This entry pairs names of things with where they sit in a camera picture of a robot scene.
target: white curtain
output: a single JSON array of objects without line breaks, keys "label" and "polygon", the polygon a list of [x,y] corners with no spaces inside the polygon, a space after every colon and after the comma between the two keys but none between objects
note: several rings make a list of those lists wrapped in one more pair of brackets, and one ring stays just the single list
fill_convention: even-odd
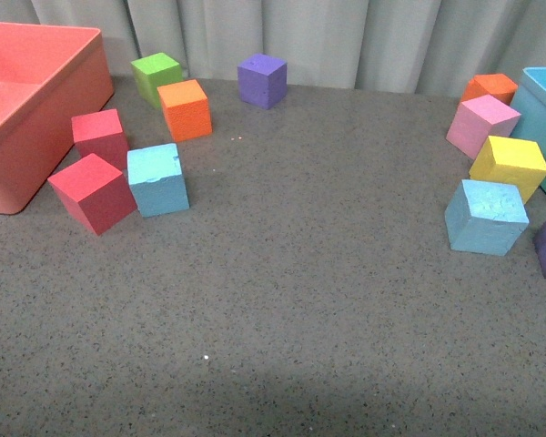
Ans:
[{"label": "white curtain", "polygon": [[163,51],[235,79],[261,52],[291,84],[458,97],[473,75],[546,66],[546,0],[0,0],[0,21],[98,27],[116,75]]}]

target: red block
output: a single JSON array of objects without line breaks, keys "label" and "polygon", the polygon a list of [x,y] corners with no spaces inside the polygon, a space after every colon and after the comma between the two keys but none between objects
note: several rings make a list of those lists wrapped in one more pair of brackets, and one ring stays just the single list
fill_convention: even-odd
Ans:
[{"label": "red block", "polygon": [[97,235],[137,209],[124,174],[95,154],[48,179],[68,213]]},{"label": "red block", "polygon": [[129,145],[117,109],[73,117],[71,124],[75,146],[81,157],[95,153],[120,170],[127,168]]}]

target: floor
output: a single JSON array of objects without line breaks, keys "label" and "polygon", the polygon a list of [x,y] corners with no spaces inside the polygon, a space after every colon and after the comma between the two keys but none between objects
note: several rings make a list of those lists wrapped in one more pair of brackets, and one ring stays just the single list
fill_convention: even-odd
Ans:
[{"label": "floor", "polygon": [[[45,185],[0,216],[0,435],[546,436],[546,197],[506,257],[449,249],[456,102],[201,85],[190,210],[96,237]],[[171,141],[131,78],[108,107]]]}]

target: salmon pink bin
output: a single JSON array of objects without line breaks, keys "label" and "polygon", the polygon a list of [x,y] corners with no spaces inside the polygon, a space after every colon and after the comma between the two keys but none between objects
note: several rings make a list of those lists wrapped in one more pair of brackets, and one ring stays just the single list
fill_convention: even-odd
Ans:
[{"label": "salmon pink bin", "polygon": [[112,94],[99,29],[0,23],[0,214],[20,212],[65,157],[71,117]]}]

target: orange block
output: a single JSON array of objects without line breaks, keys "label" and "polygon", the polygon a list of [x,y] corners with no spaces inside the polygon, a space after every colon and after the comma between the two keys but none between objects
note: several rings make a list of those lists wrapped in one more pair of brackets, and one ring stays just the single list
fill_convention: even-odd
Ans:
[{"label": "orange block", "polygon": [[489,94],[509,105],[517,89],[518,85],[502,73],[476,75],[465,87],[460,102]]},{"label": "orange block", "polygon": [[208,97],[196,80],[159,86],[157,92],[174,141],[212,133]]}]

